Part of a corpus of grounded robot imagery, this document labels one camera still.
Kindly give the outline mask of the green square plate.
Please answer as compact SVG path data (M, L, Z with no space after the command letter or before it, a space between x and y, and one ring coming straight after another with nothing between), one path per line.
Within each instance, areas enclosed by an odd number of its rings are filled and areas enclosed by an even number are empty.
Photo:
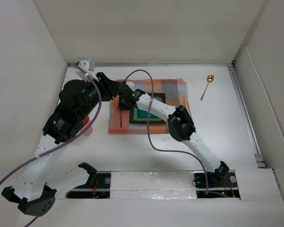
M166 103L165 93L154 93L154 98L158 101ZM133 108L130 110L130 124L147 124L147 111ZM166 124L166 122L156 115L150 114L150 124Z

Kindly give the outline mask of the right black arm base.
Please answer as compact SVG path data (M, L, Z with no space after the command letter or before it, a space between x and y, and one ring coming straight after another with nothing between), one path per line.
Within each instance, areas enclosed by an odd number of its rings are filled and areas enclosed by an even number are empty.
M198 199L204 198L240 198L235 171L231 170L227 173L224 180L220 183L214 183L208 175L208 193L203 171L194 171L194 179L192 185L196 188L196 196Z

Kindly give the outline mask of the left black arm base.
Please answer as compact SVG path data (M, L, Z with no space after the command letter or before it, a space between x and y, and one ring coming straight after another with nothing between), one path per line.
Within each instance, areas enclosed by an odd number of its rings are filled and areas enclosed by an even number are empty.
M89 177L81 184L66 193L68 199L109 199L111 172L98 172L90 164L81 163L78 167L84 169Z

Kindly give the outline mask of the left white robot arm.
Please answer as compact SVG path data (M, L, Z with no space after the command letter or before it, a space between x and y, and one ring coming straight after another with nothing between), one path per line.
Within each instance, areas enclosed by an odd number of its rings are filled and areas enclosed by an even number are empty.
M2 196L18 204L23 214L41 217L51 209L57 189L46 181L60 155L78 137L91 111L117 96L120 82L110 80L103 72L96 77L91 82L73 79L64 85L60 102L43 127L33 161L16 184L3 189Z

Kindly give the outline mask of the gold spoon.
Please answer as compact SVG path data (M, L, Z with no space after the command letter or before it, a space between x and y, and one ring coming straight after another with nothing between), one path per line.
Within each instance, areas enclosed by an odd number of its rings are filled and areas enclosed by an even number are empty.
M207 81L207 85L206 85L206 87L205 87L205 89L204 89L204 91L202 93L201 98L200 98L201 101L203 100L203 98L205 96L205 93L207 91L207 88L208 88L209 84L214 81L214 75L213 74L208 75L206 81Z

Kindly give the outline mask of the gold fork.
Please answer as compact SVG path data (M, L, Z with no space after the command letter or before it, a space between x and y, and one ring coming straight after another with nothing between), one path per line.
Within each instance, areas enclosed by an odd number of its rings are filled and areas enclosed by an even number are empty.
M122 122L122 110L120 110L120 128L122 128L123 122Z

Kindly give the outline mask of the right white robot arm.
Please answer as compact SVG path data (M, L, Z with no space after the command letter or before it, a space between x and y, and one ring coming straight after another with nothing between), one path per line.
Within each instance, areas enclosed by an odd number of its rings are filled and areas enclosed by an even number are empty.
M119 99L127 107L149 111L168 124L171 137L186 145L202 162L209 173L209 180L214 186L221 186L226 182L229 167L221 161L201 140L196 132L194 122L188 110L165 104L152 98L140 89L133 91L126 83L121 83L118 90Z

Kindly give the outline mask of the orange blue checkered cloth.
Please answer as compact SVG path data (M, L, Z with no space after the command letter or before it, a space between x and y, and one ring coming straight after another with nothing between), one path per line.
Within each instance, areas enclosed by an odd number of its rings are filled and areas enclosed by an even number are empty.
M183 105L190 111L186 82L182 79L155 79L154 93L165 93L166 104L178 107ZM110 101L109 127L110 134L147 134L147 124L130 124L130 110L122 110L123 126L120 128L119 98ZM150 124L150 134L168 134L168 124Z

